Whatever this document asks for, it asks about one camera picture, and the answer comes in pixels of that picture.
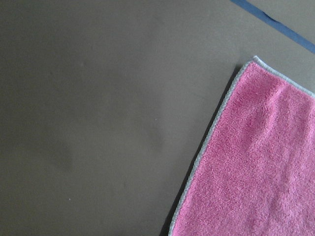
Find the pink towel with grey trim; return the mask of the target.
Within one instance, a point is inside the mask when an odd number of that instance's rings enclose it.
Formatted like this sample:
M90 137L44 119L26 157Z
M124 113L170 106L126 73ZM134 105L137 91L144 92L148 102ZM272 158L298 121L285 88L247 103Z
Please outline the pink towel with grey trim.
M171 236L312 236L315 95L253 57L233 79Z

